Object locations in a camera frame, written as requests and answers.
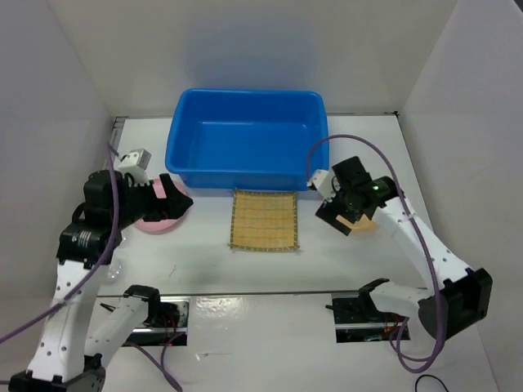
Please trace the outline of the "pink plastic plate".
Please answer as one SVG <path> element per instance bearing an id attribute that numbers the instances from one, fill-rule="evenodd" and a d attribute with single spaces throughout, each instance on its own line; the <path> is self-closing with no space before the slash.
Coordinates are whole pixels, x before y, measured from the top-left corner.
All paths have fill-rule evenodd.
<path id="1" fill-rule="evenodd" d="M 154 192 L 158 198 L 166 198 L 167 195 L 161 183 L 161 180 L 156 177 L 153 179 Z M 180 225 L 186 216 L 182 216 L 178 219 L 168 219 L 161 221 L 144 221 L 138 220 L 134 227 L 146 234 L 164 234 Z"/>

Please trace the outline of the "tan plastic plate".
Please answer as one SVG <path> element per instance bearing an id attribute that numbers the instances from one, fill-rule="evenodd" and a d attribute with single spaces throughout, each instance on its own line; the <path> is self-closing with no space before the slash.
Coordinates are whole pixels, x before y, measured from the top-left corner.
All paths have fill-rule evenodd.
<path id="1" fill-rule="evenodd" d="M 352 226 L 352 229 L 359 232 L 372 231 L 377 228 L 375 222 L 370 220 L 366 215 L 363 215 L 357 222 Z"/>

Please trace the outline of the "woven bamboo placemat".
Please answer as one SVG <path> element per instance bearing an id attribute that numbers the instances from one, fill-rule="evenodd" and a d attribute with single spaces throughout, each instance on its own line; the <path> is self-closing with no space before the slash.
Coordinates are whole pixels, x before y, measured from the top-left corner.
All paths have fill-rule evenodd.
<path id="1" fill-rule="evenodd" d="M 297 251 L 297 194 L 237 189 L 229 248 L 250 252 Z"/>

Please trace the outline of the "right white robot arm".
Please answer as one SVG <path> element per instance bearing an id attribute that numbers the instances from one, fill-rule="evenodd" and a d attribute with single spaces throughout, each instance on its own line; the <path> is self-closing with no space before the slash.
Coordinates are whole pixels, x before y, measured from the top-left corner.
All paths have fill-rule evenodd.
<path id="1" fill-rule="evenodd" d="M 374 222 L 426 284 L 405 287 L 388 278 L 365 284 L 358 291 L 362 318 L 375 321 L 384 313 L 398 314 L 418 320 L 431 337 L 445 341 L 485 318 L 492 277 L 454 255 L 414 212 L 392 178 L 372 178 L 353 157 L 329 170 L 316 170 L 307 186 L 323 198 L 317 217 L 344 235 L 363 218 Z"/>

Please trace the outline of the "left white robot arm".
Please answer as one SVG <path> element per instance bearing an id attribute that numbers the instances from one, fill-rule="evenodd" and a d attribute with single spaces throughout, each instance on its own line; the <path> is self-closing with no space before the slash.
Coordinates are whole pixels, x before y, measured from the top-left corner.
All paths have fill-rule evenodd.
<path id="1" fill-rule="evenodd" d="M 38 348 L 28 367 L 8 381 L 10 391 L 100 391 L 106 368 L 132 330 L 160 321 L 159 290 L 132 285 L 102 326 L 88 332 L 122 230 L 139 220 L 179 219 L 193 204 L 168 174 L 159 179 L 163 198 L 156 195 L 151 180 L 139 182 L 135 175 L 112 168 L 88 177 L 84 201 L 60 234 L 51 307 L 26 324 L 45 323 Z"/>

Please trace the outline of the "blue plastic bin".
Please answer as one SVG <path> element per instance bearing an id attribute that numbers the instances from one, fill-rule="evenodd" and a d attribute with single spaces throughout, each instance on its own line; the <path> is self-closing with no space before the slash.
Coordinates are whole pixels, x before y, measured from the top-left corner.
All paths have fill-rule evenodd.
<path id="1" fill-rule="evenodd" d="M 328 119 L 313 91 L 184 91 L 164 163 L 200 189 L 304 191 L 308 174 L 329 168 Z"/>

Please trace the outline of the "clear plastic cup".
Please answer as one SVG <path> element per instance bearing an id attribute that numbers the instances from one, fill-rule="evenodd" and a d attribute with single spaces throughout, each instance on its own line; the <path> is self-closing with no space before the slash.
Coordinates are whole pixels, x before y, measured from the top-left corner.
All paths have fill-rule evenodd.
<path id="1" fill-rule="evenodd" d="M 107 269 L 107 275 L 105 278 L 106 284 L 115 283 L 122 273 L 122 264 L 118 260 L 111 261 L 109 268 Z"/>

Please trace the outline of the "aluminium frame rail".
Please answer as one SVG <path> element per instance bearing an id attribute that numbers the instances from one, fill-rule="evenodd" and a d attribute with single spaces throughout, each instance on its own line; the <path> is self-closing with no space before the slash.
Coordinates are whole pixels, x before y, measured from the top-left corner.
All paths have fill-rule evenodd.
<path id="1" fill-rule="evenodd" d="M 116 117 L 114 119 L 113 128 L 112 128 L 111 137 L 110 137 L 110 145 L 115 150 L 118 149 L 118 144 L 119 144 L 122 130 L 123 130 L 126 120 L 127 120 L 127 117 L 125 117 L 125 116 Z"/>

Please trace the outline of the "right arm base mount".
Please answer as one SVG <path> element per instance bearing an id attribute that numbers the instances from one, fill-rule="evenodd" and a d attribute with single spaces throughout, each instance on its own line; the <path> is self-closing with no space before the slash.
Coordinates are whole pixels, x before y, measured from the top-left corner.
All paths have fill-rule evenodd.
<path id="1" fill-rule="evenodd" d="M 338 344 L 387 341 L 405 319 L 371 310 L 357 292 L 334 293 L 324 307 L 333 316 Z"/>

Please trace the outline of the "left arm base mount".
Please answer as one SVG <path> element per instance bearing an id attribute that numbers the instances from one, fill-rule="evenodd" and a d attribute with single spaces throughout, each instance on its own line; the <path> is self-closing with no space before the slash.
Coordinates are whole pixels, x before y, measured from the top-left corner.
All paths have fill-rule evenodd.
<path id="1" fill-rule="evenodd" d="M 147 303 L 147 311 L 145 321 L 132 331 L 127 342 L 139 346 L 186 345 L 189 301 L 165 302 L 154 293 L 124 294 L 121 300 L 130 298 Z"/>

